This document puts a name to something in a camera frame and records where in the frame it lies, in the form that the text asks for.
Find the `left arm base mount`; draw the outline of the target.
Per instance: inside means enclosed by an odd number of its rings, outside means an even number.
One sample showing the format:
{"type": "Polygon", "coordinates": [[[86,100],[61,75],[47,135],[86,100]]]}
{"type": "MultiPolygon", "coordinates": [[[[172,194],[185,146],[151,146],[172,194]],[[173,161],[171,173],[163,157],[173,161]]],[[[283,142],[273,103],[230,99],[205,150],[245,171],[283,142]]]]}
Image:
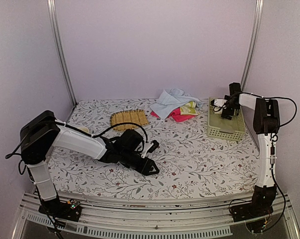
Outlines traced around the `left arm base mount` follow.
{"type": "Polygon", "coordinates": [[[36,187],[38,197],[40,200],[39,212],[47,216],[51,216],[54,219],[64,219],[72,222],[78,222],[81,216],[82,207],[80,206],[80,201],[75,199],[70,199],[67,202],[60,201],[59,195],[54,189],[52,199],[43,199],[41,196],[41,190],[36,187]]]}

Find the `light blue towel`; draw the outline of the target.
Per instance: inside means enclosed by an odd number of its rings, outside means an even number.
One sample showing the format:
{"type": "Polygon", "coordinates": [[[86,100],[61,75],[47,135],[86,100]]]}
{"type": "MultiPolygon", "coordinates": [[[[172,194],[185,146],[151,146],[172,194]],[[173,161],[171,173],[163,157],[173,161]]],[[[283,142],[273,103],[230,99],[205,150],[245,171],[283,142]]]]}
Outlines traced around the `light blue towel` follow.
{"type": "Polygon", "coordinates": [[[181,89],[163,90],[156,102],[150,106],[150,109],[160,119],[165,120],[173,110],[192,101],[195,102],[198,108],[202,107],[202,101],[200,99],[186,94],[181,89]]]}

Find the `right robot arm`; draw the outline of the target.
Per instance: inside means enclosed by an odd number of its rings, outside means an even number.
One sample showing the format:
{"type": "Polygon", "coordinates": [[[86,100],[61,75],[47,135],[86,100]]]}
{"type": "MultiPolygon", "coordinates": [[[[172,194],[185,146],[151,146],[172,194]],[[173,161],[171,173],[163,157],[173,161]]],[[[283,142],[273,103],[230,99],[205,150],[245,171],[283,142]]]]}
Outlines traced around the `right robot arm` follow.
{"type": "Polygon", "coordinates": [[[254,192],[250,203],[230,206],[229,212],[235,221],[252,219],[273,212],[272,203],[276,193],[280,192],[276,177],[276,142],[279,129],[295,118],[298,108],[294,100],[285,97],[262,97],[241,90],[240,83],[229,85],[229,95],[225,96],[226,102],[221,106],[222,117],[230,119],[233,110],[247,107],[254,111],[253,129],[259,142],[259,157],[261,171],[254,186],[254,192]],[[288,100],[294,104],[295,112],[286,123],[280,122],[278,100],[288,100]]]}

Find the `cream towel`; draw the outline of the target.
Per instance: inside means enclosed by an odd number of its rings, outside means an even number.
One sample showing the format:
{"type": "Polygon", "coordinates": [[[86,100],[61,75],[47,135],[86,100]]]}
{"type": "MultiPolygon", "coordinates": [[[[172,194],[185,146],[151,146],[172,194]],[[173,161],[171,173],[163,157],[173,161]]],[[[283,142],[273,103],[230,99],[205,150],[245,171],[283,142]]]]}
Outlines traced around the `cream towel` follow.
{"type": "Polygon", "coordinates": [[[215,107],[213,107],[212,112],[216,115],[221,115],[223,109],[224,109],[224,106],[222,106],[222,107],[215,106],[215,107]]]}

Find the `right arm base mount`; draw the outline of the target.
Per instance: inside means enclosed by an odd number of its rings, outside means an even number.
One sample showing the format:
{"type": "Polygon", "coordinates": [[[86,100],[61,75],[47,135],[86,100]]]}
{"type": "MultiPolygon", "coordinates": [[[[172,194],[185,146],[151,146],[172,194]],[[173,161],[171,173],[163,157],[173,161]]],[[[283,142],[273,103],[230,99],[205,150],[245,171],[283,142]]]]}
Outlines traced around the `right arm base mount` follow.
{"type": "Polygon", "coordinates": [[[273,212],[272,203],[276,192],[276,185],[263,188],[255,186],[251,202],[229,207],[234,222],[270,215],[273,212]]]}

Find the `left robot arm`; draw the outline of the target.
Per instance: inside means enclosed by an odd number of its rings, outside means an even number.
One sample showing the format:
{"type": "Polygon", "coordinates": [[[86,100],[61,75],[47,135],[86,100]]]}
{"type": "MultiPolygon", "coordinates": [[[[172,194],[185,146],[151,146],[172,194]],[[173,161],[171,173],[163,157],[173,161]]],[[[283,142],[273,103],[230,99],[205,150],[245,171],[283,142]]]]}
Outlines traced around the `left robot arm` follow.
{"type": "Polygon", "coordinates": [[[149,141],[148,135],[141,135],[127,129],[121,136],[106,138],[103,132],[92,135],[55,118],[52,111],[46,110],[20,131],[20,142],[13,152],[5,156],[10,159],[18,155],[32,176],[45,208],[54,216],[64,212],[64,204],[57,200],[58,194],[48,170],[46,158],[53,147],[69,149],[103,163],[121,163],[144,176],[159,173],[156,163],[147,157],[155,151],[159,143],[149,141]]]}

